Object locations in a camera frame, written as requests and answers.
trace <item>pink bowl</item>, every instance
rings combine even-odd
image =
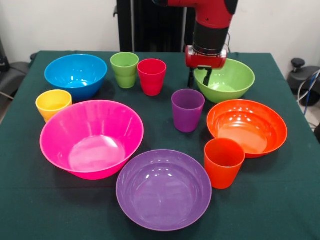
[[[98,180],[118,172],[144,137],[139,115],[115,101],[91,100],[67,107],[44,126],[40,147],[56,167]]]

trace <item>green bowl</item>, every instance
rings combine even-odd
[[[241,98],[256,79],[250,67],[232,59],[227,59],[223,68],[212,70],[208,86],[203,84],[206,76],[207,70],[194,71],[200,91],[213,103]]]

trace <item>table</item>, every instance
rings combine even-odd
[[[44,121],[38,95],[51,90],[46,66],[78,52],[41,51],[0,125],[0,238],[3,240],[207,240],[320,239],[320,148],[294,96],[270,54],[230,54],[255,72],[256,82],[245,99],[266,104],[285,120],[288,139],[275,153],[245,160],[232,187],[213,189],[211,204],[192,226],[174,232],[144,229],[121,211],[116,198],[117,175],[99,181],[77,178],[51,165],[42,155],[39,137]],[[173,125],[171,95],[186,88],[189,71],[182,53],[137,53],[141,60],[167,63],[160,95],[143,94],[139,81],[131,89],[116,84],[110,57],[114,52],[89,52],[109,70],[94,99],[113,100],[133,108],[145,135],[135,154],[154,149],[186,153],[202,165],[204,146],[212,137],[206,101],[193,133]]]

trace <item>yellow cup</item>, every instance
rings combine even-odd
[[[47,123],[58,112],[72,105],[72,97],[64,90],[50,90],[38,96],[35,105]]]

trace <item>plastic bowl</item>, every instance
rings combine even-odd
[[[286,141],[285,121],[271,108],[249,100],[229,100],[214,106],[207,116],[214,138],[237,142],[246,158],[258,158],[279,149]]]
[[[55,88],[68,91],[76,102],[92,98],[101,88],[107,74],[107,64],[99,57],[87,54],[63,56],[45,69],[45,79]]]
[[[74,104],[52,117],[40,136],[46,159],[79,178],[98,180],[118,172],[140,146],[139,115],[115,101]]]
[[[195,159],[161,149],[144,152],[125,165],[116,182],[116,196],[136,224],[168,232],[201,218],[211,202],[212,187]]]
[[[194,71],[200,91],[213,103],[241,98],[256,79],[251,68],[232,59],[227,59],[223,68],[212,70],[208,86],[203,84],[206,76],[207,70]]]

